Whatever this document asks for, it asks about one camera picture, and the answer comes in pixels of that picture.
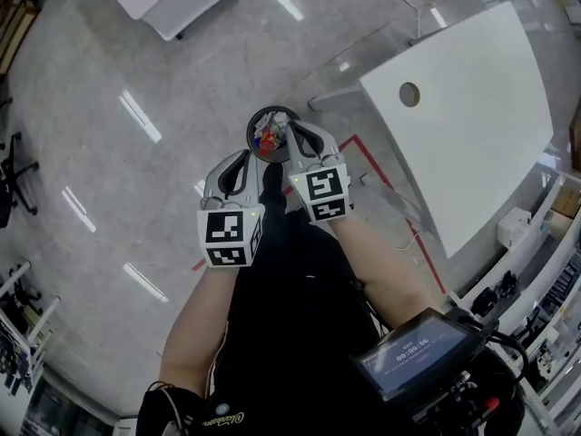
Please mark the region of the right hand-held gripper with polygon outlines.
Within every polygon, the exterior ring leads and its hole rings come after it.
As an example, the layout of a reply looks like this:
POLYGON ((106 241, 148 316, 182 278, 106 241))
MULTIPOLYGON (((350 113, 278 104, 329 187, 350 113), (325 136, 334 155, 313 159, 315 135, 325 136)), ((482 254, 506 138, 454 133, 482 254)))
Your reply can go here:
POLYGON ((315 124, 293 122, 286 129, 289 181, 313 223, 345 217, 350 211, 347 165, 334 137, 315 124))

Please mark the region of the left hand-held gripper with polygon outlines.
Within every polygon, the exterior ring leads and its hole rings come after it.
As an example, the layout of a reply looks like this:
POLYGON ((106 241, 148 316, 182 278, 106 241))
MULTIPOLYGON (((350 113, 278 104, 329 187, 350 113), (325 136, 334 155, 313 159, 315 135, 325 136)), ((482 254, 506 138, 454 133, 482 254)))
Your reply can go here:
POLYGON ((200 246, 212 268, 249 267, 263 235, 265 207, 259 201, 258 160, 240 150, 207 175, 197 212, 200 246))

